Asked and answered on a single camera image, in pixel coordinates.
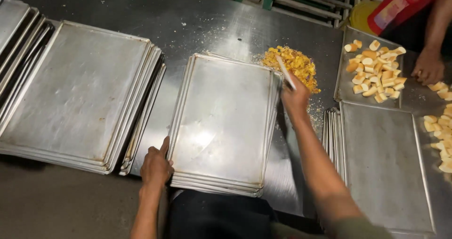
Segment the scratched metal surface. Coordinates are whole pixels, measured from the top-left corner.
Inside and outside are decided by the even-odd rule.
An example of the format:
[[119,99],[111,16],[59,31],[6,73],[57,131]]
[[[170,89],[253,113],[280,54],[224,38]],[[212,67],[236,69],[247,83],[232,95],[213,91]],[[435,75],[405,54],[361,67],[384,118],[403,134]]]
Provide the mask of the scratched metal surface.
[[[184,67],[194,53],[217,52],[258,61],[269,47],[288,45],[313,59],[319,94],[309,113],[321,137],[323,111],[335,106],[333,93],[342,32],[231,0],[23,0],[50,19],[65,19],[149,38],[165,54],[167,71],[142,137],[131,173],[139,169],[151,145],[168,134]],[[268,157],[263,198],[276,210],[314,216],[306,191],[298,147],[281,104]]]

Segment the hand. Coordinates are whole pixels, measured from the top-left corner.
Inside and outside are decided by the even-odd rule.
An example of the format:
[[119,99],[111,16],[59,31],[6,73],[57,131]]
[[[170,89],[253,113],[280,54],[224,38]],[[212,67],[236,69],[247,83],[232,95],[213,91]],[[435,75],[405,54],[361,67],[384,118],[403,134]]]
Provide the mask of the hand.
[[291,72],[289,72],[296,90],[284,85],[281,99],[292,124],[307,117],[307,107],[309,104],[309,89]]
[[163,188],[171,174],[174,173],[173,161],[168,162],[165,158],[169,146],[170,138],[167,136],[163,140],[160,150],[154,146],[147,150],[147,155],[140,169],[140,175],[144,184],[152,184]]
[[424,48],[411,76],[417,77],[422,85],[436,84],[443,79],[444,68],[439,50]]

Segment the pile of crumbs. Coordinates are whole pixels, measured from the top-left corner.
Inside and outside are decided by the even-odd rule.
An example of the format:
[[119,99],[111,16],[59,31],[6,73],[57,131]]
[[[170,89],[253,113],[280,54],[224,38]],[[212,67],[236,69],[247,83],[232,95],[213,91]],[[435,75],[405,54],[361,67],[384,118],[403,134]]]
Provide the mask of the pile of crumbs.
[[268,51],[265,52],[265,57],[262,59],[262,63],[265,66],[272,67],[278,71],[281,69],[275,55],[279,55],[282,58],[286,69],[302,81],[311,93],[320,92],[320,89],[317,89],[317,80],[314,78],[315,65],[307,56],[300,51],[291,49],[288,46],[269,48]]

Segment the stack of baking trays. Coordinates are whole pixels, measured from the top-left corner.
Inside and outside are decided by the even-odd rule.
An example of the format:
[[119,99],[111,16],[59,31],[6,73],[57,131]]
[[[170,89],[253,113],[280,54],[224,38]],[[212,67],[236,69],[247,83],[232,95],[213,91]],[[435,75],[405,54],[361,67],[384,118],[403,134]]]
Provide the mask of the stack of baking trays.
[[359,208],[394,238],[433,236],[413,115],[350,101],[339,106],[325,112],[323,145]]
[[190,57],[169,131],[171,186],[261,196],[282,81],[272,68]]
[[17,0],[0,19],[0,153],[110,173],[152,108],[161,50]]

